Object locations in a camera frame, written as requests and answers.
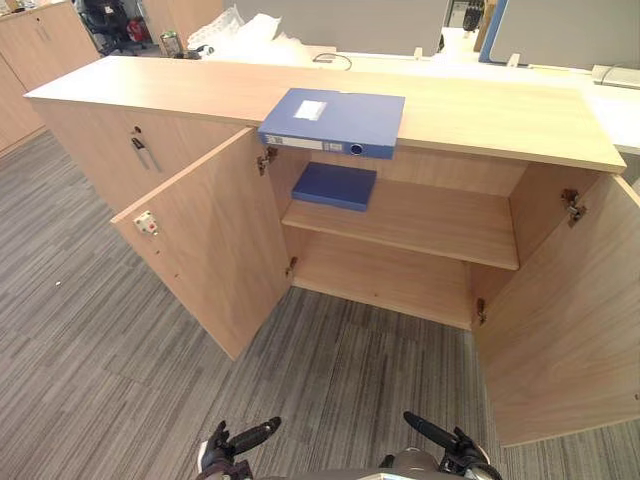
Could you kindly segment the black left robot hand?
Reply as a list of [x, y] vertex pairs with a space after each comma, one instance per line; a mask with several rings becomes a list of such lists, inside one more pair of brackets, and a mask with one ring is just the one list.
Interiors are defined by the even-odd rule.
[[236, 457], [266, 442], [279, 429], [279, 416], [262, 422], [231, 437], [225, 421], [216, 427], [209, 439], [200, 444], [197, 455], [197, 479], [253, 479], [249, 462]]

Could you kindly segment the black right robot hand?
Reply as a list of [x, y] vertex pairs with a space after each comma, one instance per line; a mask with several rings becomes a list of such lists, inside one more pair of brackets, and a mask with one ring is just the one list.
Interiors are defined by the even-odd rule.
[[500, 479], [486, 452], [459, 427], [449, 433], [410, 411], [403, 417], [414, 430], [444, 449], [441, 472], [468, 479]]

